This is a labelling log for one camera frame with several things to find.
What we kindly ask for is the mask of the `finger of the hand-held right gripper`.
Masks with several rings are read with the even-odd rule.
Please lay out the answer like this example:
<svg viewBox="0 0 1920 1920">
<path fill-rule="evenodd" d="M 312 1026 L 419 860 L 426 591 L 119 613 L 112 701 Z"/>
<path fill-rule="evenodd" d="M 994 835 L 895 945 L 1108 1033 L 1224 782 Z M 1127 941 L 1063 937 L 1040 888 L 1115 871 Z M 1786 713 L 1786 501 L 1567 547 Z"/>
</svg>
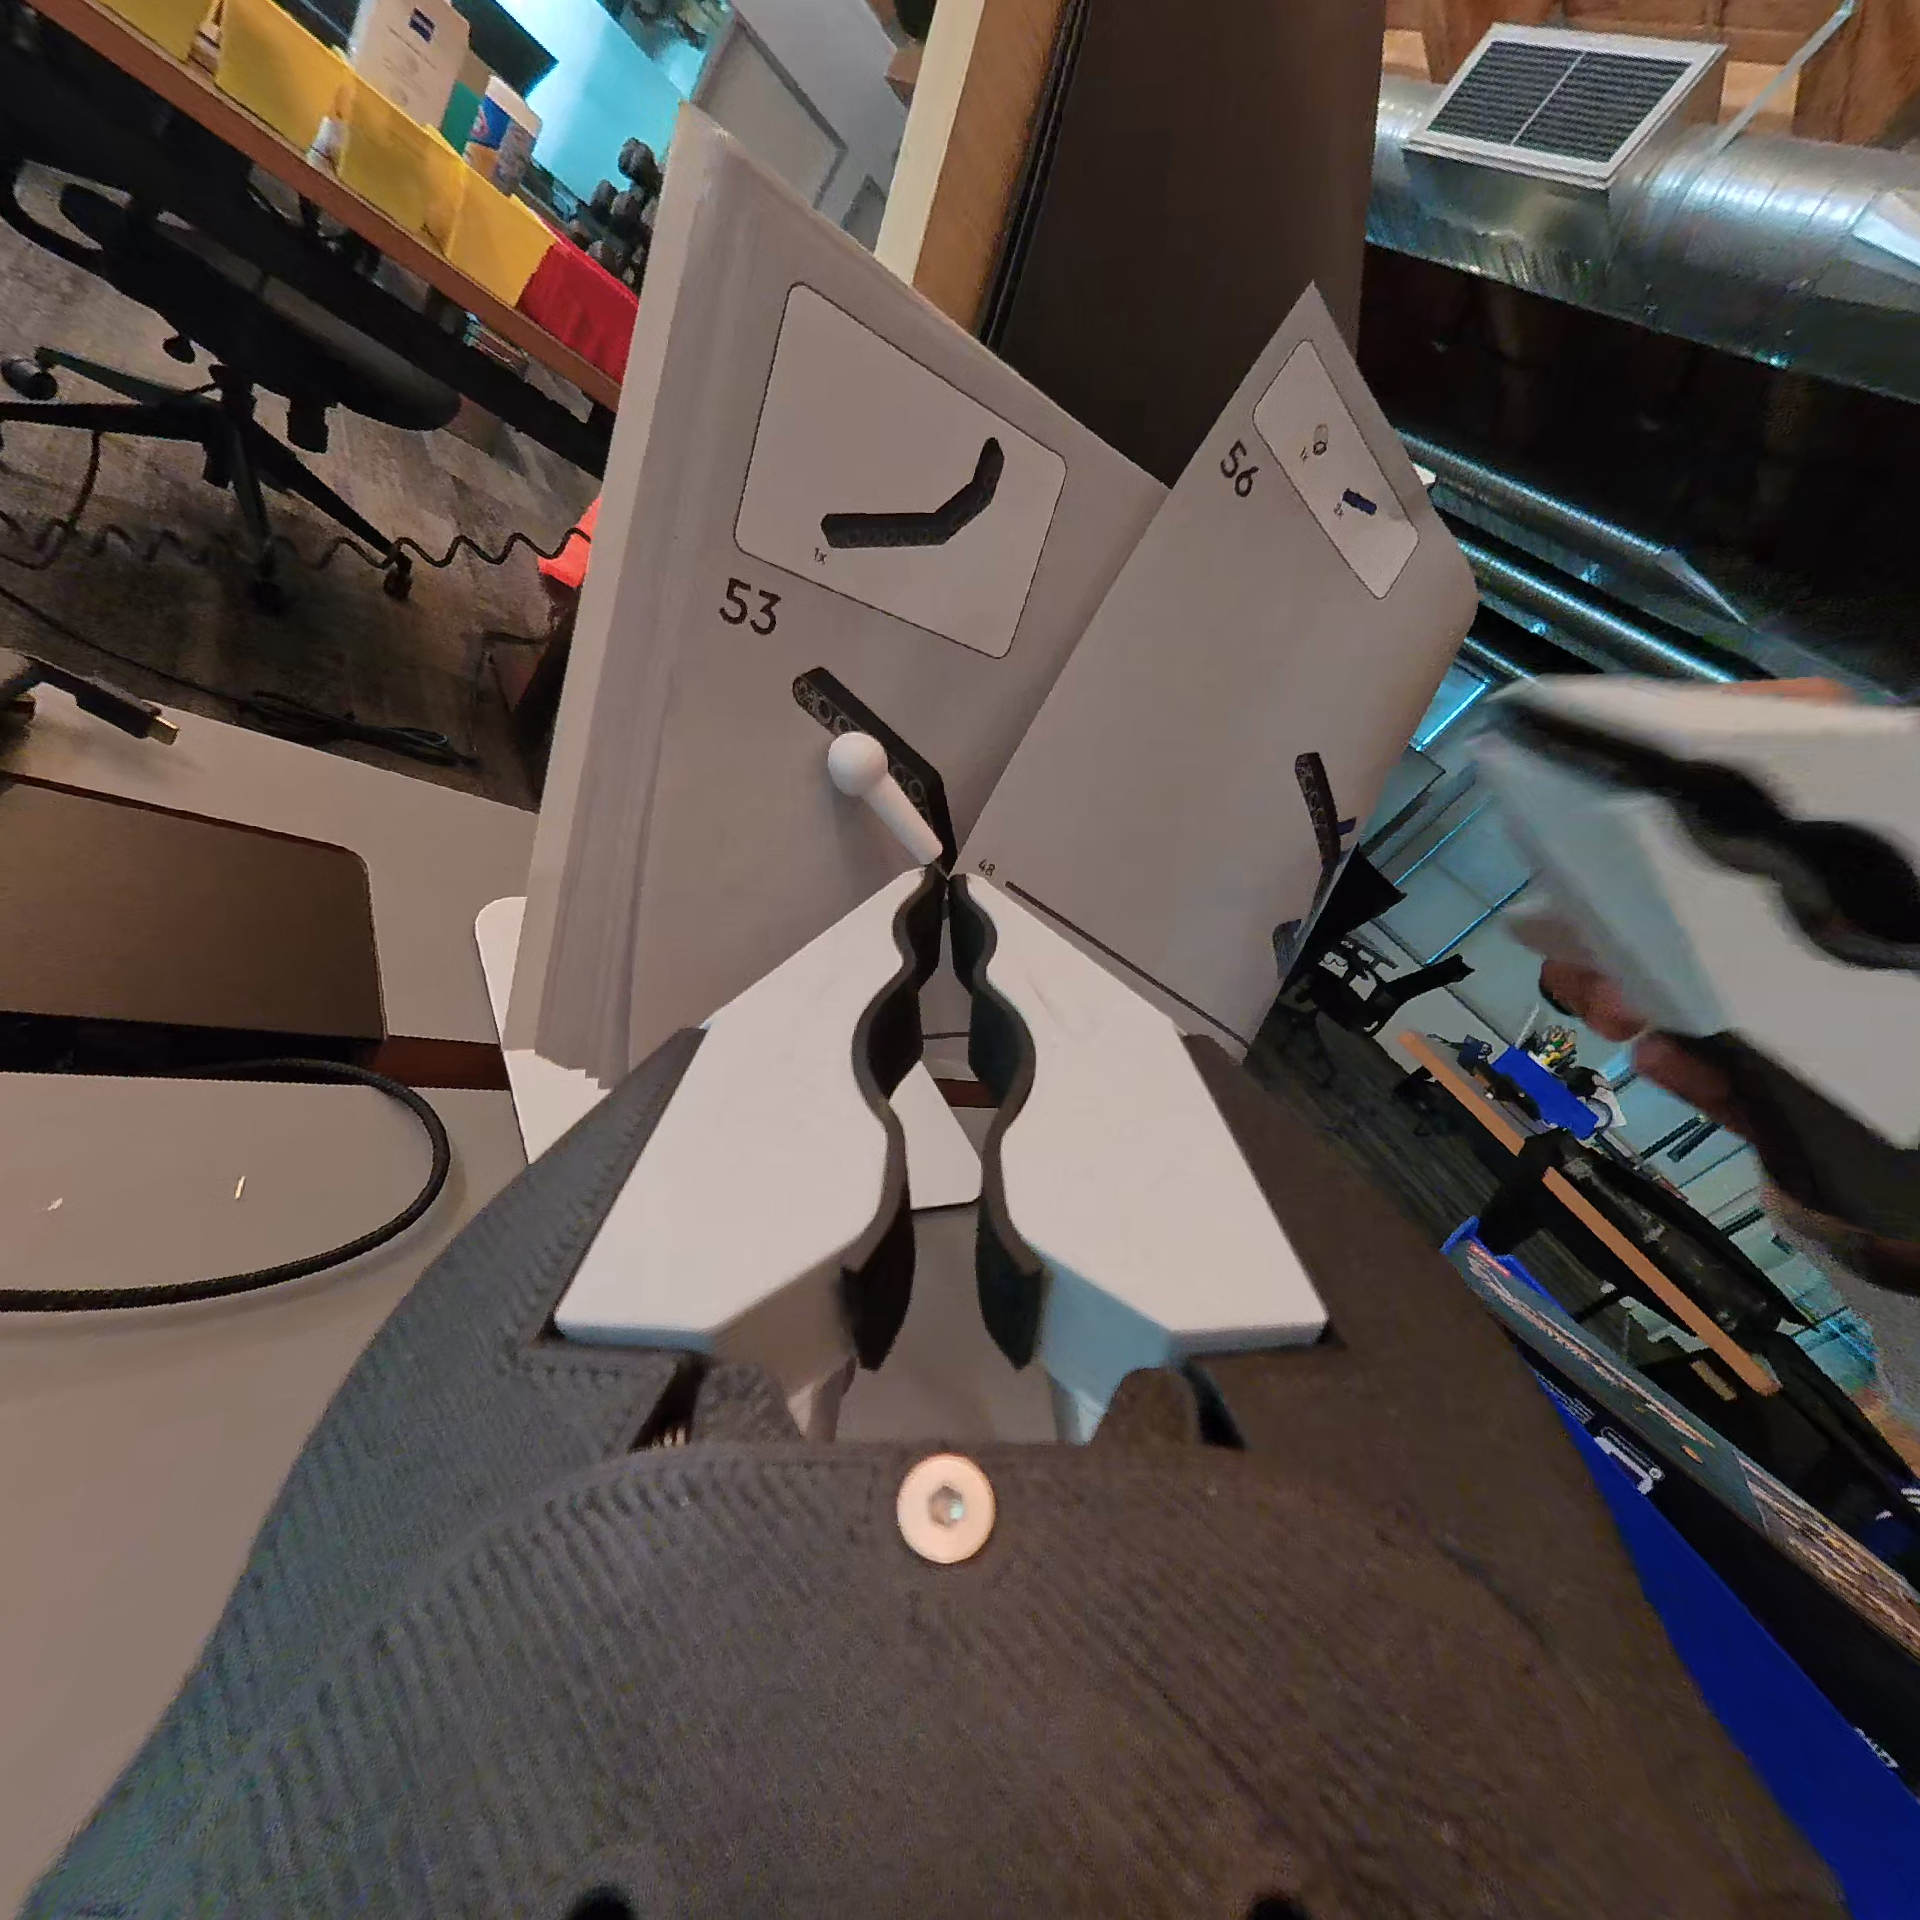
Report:
<svg viewBox="0 0 1920 1920">
<path fill-rule="evenodd" d="M 1740 1043 L 1898 1149 L 1918 1147 L 1918 900 L 1780 900 L 1645 803 L 1578 805 L 1565 776 L 1478 770 L 1551 897 L 1651 1026 Z"/>
<path fill-rule="evenodd" d="M 1536 680 L 1498 753 L 1599 803 L 1645 803 L 1716 868 L 1780 900 L 1918 897 L 1918 716 L 1778 689 Z"/>
</svg>

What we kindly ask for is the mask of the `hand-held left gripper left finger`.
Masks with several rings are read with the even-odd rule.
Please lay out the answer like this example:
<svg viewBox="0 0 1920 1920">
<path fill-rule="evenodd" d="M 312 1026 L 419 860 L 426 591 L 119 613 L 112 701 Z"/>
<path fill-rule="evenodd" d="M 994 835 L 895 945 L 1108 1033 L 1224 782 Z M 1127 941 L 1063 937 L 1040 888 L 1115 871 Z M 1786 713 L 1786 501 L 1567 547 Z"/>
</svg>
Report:
<svg viewBox="0 0 1920 1920">
<path fill-rule="evenodd" d="M 694 1037 L 687 1069 L 555 1308 L 595 1349 L 743 1361 L 818 1397 L 905 1327 L 918 1241 L 905 1123 L 947 877 L 892 877 Z"/>
</svg>

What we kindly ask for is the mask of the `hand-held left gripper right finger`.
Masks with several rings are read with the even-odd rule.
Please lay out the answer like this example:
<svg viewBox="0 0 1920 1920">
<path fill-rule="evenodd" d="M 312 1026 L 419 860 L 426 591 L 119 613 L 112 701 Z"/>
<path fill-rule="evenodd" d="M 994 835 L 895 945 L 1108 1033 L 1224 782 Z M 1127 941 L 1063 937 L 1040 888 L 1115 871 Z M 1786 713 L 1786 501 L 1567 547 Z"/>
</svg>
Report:
<svg viewBox="0 0 1920 1920">
<path fill-rule="evenodd" d="M 1089 1443 L 1138 1371 L 1311 1349 L 1329 1308 L 1183 1028 L 986 877 L 953 881 L 983 1147 L 978 1297 Z"/>
</svg>

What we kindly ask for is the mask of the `white knob page holder arm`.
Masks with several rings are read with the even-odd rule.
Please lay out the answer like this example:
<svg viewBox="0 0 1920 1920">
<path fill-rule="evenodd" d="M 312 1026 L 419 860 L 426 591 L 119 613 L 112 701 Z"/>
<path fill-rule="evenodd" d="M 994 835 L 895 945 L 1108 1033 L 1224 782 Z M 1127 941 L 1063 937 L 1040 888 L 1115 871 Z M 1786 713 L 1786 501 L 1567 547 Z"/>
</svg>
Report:
<svg viewBox="0 0 1920 1920">
<path fill-rule="evenodd" d="M 943 835 L 905 790 L 882 739 L 871 731 L 841 731 L 830 742 L 826 770 L 834 787 L 866 805 L 916 864 L 952 868 Z"/>
</svg>

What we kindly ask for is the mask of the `grey lego instruction booklet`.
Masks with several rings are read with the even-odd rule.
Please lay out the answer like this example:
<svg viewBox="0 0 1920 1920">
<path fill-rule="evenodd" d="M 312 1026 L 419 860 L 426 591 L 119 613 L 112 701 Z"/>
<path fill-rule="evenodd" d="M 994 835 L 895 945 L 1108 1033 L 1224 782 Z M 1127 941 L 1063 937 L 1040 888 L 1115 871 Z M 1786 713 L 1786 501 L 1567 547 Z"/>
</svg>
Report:
<svg viewBox="0 0 1920 1920">
<path fill-rule="evenodd" d="M 1240 1057 L 1477 607 L 1315 292 L 1164 485 L 687 103 L 514 1043 L 611 1085 L 908 871 L 868 716 L 958 871 Z"/>
</svg>

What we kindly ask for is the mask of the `person's right hand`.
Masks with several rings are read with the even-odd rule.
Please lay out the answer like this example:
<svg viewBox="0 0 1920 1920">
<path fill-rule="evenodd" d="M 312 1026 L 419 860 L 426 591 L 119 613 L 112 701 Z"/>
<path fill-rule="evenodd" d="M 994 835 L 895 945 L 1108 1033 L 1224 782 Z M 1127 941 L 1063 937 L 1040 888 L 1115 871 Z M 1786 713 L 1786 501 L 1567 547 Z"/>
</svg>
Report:
<svg viewBox="0 0 1920 1920">
<path fill-rule="evenodd" d="M 1756 1123 L 1740 1106 L 1730 1078 L 1688 1051 L 1682 1043 L 1669 1037 L 1666 1033 L 1651 1028 L 1643 1011 L 1636 1011 L 1621 983 L 1594 967 L 1582 962 L 1540 962 L 1540 996 L 1547 1003 L 1594 1028 L 1609 1043 L 1627 1043 L 1632 1049 L 1636 1069 L 1710 1118 L 1716 1123 L 1728 1127 L 1733 1136 L 1748 1138 L 1756 1149 L 1765 1171 L 1767 1171 L 1767 1212 L 1783 1225 L 1796 1241 L 1805 1241 L 1820 1254 L 1827 1254 L 1843 1273 L 1872 1282 L 1883 1292 L 1898 1292 L 1904 1299 L 1918 1299 L 1918 1245 L 1914 1241 L 1891 1241 L 1868 1233 L 1865 1226 L 1827 1215 L 1809 1212 L 1805 1206 L 1794 1201 L 1772 1182 L 1772 1163 L 1765 1154 Z"/>
</svg>

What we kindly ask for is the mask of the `white book stand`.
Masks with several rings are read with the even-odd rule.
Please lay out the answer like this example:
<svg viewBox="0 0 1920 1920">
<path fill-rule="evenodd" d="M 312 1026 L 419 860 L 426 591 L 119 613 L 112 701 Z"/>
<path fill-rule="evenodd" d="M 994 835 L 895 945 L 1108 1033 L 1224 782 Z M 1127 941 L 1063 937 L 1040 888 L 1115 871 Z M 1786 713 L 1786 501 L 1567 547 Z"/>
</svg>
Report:
<svg viewBox="0 0 1920 1920">
<path fill-rule="evenodd" d="M 523 897 L 495 897 L 475 921 L 478 955 L 494 1003 L 495 1033 L 505 1036 L 505 1011 L 515 981 Z M 562 1069 L 531 1049 L 501 1049 L 510 1098 L 515 1106 L 523 1155 L 535 1163 L 608 1086 L 578 1069 Z M 980 1154 L 938 1089 L 928 1064 L 908 1072 L 892 1093 L 905 1131 L 905 1167 L 916 1212 L 947 1212 L 980 1201 Z"/>
</svg>

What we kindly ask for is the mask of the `wooden desk with clutter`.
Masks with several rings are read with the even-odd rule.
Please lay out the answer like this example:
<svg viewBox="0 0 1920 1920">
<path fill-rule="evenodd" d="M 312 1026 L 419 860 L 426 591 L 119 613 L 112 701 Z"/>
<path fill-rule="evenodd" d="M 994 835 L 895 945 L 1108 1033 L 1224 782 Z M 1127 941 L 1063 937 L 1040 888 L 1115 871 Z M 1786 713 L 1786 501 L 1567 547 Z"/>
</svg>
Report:
<svg viewBox="0 0 1920 1920">
<path fill-rule="evenodd" d="M 1666 1182 L 1570 1127 L 1594 1118 L 1584 1101 L 1531 1062 L 1504 1072 L 1482 1043 L 1409 1028 L 1393 1049 L 1411 1069 L 1405 1098 L 1449 1093 L 1503 1154 L 1478 1217 L 1495 1254 L 1559 1233 L 1599 1278 L 1602 1308 L 1639 1304 L 1701 1343 L 1740 1390 L 1786 1395 L 1805 1311 Z"/>
</svg>

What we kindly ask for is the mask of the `metal ceiling pipes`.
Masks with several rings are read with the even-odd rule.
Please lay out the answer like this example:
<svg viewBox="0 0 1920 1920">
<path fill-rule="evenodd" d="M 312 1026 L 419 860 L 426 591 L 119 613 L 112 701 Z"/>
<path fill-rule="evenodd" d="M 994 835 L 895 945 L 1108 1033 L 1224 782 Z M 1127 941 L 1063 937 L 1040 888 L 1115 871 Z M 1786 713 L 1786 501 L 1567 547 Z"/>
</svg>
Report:
<svg viewBox="0 0 1920 1920">
<path fill-rule="evenodd" d="M 1770 680 L 1748 613 L 1679 544 L 1448 442 L 1400 442 L 1504 624 L 1596 670 Z"/>
</svg>

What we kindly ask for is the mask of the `dark desk pad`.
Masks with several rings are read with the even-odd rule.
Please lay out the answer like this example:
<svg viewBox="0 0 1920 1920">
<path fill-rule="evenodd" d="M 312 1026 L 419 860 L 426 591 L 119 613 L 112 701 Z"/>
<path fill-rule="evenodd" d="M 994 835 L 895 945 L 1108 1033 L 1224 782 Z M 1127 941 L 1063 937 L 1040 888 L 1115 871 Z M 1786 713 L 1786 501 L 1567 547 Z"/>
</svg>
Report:
<svg viewBox="0 0 1920 1920">
<path fill-rule="evenodd" d="M 367 860 L 4 776 L 4 1011 L 382 1043 Z"/>
</svg>

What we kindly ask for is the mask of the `white vent grille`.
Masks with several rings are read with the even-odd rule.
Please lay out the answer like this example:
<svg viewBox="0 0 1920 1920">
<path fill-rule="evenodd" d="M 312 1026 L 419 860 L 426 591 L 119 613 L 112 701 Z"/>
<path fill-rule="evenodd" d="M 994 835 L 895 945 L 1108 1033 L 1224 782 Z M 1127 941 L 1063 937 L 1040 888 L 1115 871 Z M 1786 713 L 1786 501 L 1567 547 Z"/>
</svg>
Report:
<svg viewBox="0 0 1920 1920">
<path fill-rule="evenodd" d="M 1722 43 L 1495 24 L 1405 150 L 1508 175 L 1612 190 L 1718 121 Z"/>
</svg>

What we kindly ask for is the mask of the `red plastic bin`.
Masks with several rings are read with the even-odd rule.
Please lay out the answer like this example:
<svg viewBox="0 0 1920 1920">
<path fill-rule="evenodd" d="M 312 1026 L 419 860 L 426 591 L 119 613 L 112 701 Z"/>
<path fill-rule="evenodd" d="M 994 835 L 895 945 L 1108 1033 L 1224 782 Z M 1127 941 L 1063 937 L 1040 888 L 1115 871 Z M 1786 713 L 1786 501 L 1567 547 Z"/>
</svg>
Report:
<svg viewBox="0 0 1920 1920">
<path fill-rule="evenodd" d="M 638 327 L 638 292 L 555 237 L 519 292 L 515 309 L 620 384 Z"/>
</svg>

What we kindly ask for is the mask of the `black office chair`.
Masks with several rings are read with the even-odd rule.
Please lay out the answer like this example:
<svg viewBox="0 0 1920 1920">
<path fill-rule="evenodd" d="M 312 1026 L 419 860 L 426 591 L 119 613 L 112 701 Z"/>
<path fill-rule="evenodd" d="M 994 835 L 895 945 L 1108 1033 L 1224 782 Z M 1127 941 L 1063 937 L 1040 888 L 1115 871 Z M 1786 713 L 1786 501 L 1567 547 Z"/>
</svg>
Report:
<svg viewBox="0 0 1920 1920">
<path fill-rule="evenodd" d="M 205 485 L 235 501 L 261 607 L 284 600 L 269 489 L 290 492 L 339 524 L 379 571 L 382 591 L 405 600 L 415 583 L 412 551 L 382 535 L 302 453 L 328 453 L 332 412 L 400 432 L 441 432 L 462 394 L 328 312 L 290 282 L 138 199 L 73 181 L 60 185 L 63 225 L 44 225 L 20 203 L 24 171 L 24 155 L 4 153 L 4 222 L 157 312 L 169 324 L 166 355 L 194 363 L 209 352 L 209 372 L 195 387 L 181 387 L 68 349 L 10 355 L 4 423 L 86 432 L 92 445 L 195 445 Z"/>
</svg>

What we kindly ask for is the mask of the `yellow plastic bin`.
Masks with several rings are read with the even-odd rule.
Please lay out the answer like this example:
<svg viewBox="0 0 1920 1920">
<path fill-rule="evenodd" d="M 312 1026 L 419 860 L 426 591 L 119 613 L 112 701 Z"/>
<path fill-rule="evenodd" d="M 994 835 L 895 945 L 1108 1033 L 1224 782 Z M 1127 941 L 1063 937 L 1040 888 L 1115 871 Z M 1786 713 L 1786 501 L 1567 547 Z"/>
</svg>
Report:
<svg viewBox="0 0 1920 1920">
<path fill-rule="evenodd" d="M 478 292 L 515 309 L 542 260 L 559 244 L 559 233 L 531 204 L 501 191 L 475 167 L 462 171 L 441 253 Z"/>
<path fill-rule="evenodd" d="M 205 40 L 205 24 L 217 17 L 217 4 L 94 4 L 113 13 L 138 35 L 149 40 L 177 62 L 195 62 L 195 47 Z"/>
<path fill-rule="evenodd" d="M 358 76 L 346 76 L 332 113 L 332 172 L 396 227 L 444 251 L 464 203 L 466 162 L 444 133 L 415 121 Z"/>
<path fill-rule="evenodd" d="M 217 88 L 298 150 L 337 113 L 350 65 L 279 4 L 220 4 Z"/>
</svg>

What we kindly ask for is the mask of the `white sign card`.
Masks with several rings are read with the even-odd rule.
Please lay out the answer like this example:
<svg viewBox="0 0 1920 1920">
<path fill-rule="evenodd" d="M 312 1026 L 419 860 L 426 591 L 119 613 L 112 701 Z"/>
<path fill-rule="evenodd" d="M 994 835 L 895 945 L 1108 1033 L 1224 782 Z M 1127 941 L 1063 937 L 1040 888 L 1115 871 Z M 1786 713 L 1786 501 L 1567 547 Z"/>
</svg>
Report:
<svg viewBox="0 0 1920 1920">
<path fill-rule="evenodd" d="M 466 17 L 455 4 L 358 4 L 350 67 L 412 121 L 438 126 L 466 62 Z"/>
</svg>

